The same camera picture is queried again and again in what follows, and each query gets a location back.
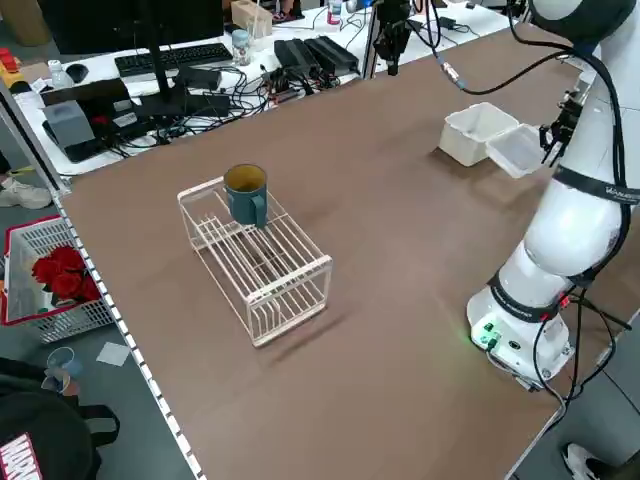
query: red logo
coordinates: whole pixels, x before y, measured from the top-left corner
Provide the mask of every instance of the red logo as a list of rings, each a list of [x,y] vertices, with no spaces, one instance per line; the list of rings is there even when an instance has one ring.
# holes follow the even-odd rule
[[[0,447],[0,469],[5,480],[43,480],[28,434]]]

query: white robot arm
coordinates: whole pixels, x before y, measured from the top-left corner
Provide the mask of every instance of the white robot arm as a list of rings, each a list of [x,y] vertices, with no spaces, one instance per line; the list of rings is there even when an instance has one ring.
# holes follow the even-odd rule
[[[640,200],[638,1],[530,1],[534,22],[571,40],[577,50],[592,51],[600,42],[630,160],[621,180],[612,161],[618,146],[610,90],[599,78],[525,238],[467,305],[474,343],[531,385],[555,376],[571,358],[559,303],[580,285],[584,272],[615,253],[626,235],[628,212]]]

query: floor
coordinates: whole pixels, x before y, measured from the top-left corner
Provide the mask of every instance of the floor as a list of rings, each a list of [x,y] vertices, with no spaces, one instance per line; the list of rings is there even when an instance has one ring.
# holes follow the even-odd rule
[[[559,449],[574,442],[611,465],[640,449],[640,323],[624,334],[604,374],[571,405],[562,424],[545,435],[516,472],[519,480],[570,480]]]
[[[45,365],[54,348],[71,347],[83,367],[79,377],[81,403],[107,404],[120,419],[118,440],[100,450],[103,464],[99,480],[193,479],[131,355],[122,367],[96,361],[106,342],[125,344],[115,325],[56,342],[29,359],[34,364]]]
[[[303,0],[303,7],[317,6],[317,0]],[[0,22],[0,46],[11,48],[25,63],[60,58],[53,43],[43,47],[18,46]],[[0,147],[14,168],[26,166],[17,144],[0,126]],[[35,176],[22,181],[37,183]],[[0,211],[0,233],[10,226],[55,213],[53,208],[28,211],[7,208]],[[4,236],[0,235],[4,250]],[[120,417],[122,431],[118,441],[103,452],[100,479],[154,478],[182,480],[193,478],[182,454],[151,396],[138,367],[129,357],[123,367],[96,362],[105,342],[124,344],[115,327],[105,327],[59,345],[71,346],[84,365],[80,378],[83,403],[106,403]],[[19,331],[0,328],[0,351],[10,358],[29,358],[42,364],[52,347],[37,348]],[[640,382],[634,368],[640,362],[640,328],[620,341],[616,359],[587,388],[571,407],[559,428],[545,435],[518,468],[517,480],[569,480],[559,448],[578,442],[614,464],[624,462],[640,449]]]

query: computer monitor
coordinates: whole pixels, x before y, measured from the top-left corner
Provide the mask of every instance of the computer monitor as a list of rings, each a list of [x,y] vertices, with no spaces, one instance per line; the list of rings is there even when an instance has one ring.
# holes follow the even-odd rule
[[[147,47],[135,0],[39,0],[62,54],[110,53]],[[159,42],[169,45],[223,34],[222,0],[153,0]]]

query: desk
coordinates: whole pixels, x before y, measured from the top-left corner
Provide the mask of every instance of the desk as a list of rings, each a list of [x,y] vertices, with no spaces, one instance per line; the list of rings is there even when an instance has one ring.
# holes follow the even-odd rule
[[[448,59],[482,88],[540,56],[501,32]],[[577,73],[551,62],[489,101],[548,121]],[[434,151],[443,118],[475,101],[421,60],[77,179],[63,214],[198,475],[494,480],[538,434],[554,400],[486,362],[465,305],[520,241],[548,172],[513,181]],[[176,205],[240,160],[268,171],[335,260],[328,309],[259,350]],[[640,299],[639,246],[630,238],[595,288],[623,318]]]
[[[276,56],[273,53],[273,42],[275,40],[288,40],[291,38],[306,39],[317,37],[319,35],[329,35],[340,45],[347,46],[347,44],[349,44],[349,42],[354,38],[354,35],[357,33],[358,29],[355,26],[349,25],[346,26],[342,31],[338,31],[337,27],[327,25],[326,15],[324,14],[324,12],[320,13],[321,10],[323,9],[317,8],[308,10],[304,12],[306,16],[305,19],[290,22],[279,27],[274,27],[273,35],[265,39],[263,42],[261,41],[263,50],[254,53],[251,65],[241,68],[241,70],[247,74],[248,79],[257,79],[261,75],[262,71],[260,70],[260,65],[264,65],[268,70],[273,70],[280,66]],[[481,36],[488,35],[508,26],[508,21],[505,17],[499,15],[494,11],[482,7],[476,7],[474,10],[469,10],[465,8],[464,5],[451,5],[447,9],[440,10],[442,11],[441,13],[456,18],[459,23],[469,24],[473,31]],[[311,28],[311,26],[313,25],[313,20],[318,15],[318,13],[320,13],[320,16],[315,22],[315,29],[310,30],[309,28]],[[414,18],[421,19],[424,22],[425,16],[421,15]],[[355,38],[355,40],[353,40],[353,42],[349,44],[349,50],[354,55],[356,55],[361,62],[364,57],[367,32],[368,25]],[[465,43],[476,38],[476,35],[472,33],[460,34],[456,32],[448,32],[446,35],[451,40],[457,43]],[[214,42],[224,43],[229,51],[231,51],[231,36],[228,34],[225,34],[225,36],[223,37],[216,37],[198,42],[189,42],[174,45],[173,48]],[[441,49],[448,49],[453,46],[455,46],[454,43],[443,39]],[[140,53],[147,53],[147,50],[142,48],[138,49],[138,51]],[[133,54],[135,54],[135,50],[127,50],[118,53],[100,55],[75,63],[83,63],[89,69],[89,74],[87,75],[87,78],[83,81],[83,83],[91,83],[108,78],[117,78],[119,76],[118,70],[113,59],[119,56]],[[401,60],[403,63],[408,63],[430,54],[430,51],[420,42],[416,35],[412,34],[407,46],[407,52],[402,56]],[[381,63],[378,67],[378,70],[382,70],[384,68],[386,68],[386,64]],[[349,75],[341,78],[341,81],[343,83],[346,83],[353,78],[355,78],[355,75]],[[237,80],[237,76],[231,74],[223,74],[222,79],[223,81],[220,86],[230,89],[234,86]],[[155,81],[130,83],[127,85],[127,87],[129,88],[129,93],[132,97],[138,97],[143,93],[149,94],[154,91],[158,91],[157,82]],[[59,174],[69,176],[81,175],[98,168],[102,168],[106,165],[117,163],[122,160],[122,157],[117,153],[105,152],[100,155],[91,157],[90,159],[81,163],[70,162],[66,155],[57,147],[57,145],[53,141],[51,141],[51,139],[42,128],[42,122],[45,120],[45,117],[40,108],[38,108],[38,106],[33,102],[25,102],[19,97],[16,98],[16,100],[21,106],[27,121],[44,146],[45,151],[51,158],[51,161]],[[151,138],[147,138],[146,140],[136,140],[135,143],[141,145],[152,145],[154,142]],[[130,155],[137,155],[141,152],[141,149],[124,148],[124,150],[127,151],[127,153],[129,153]]]

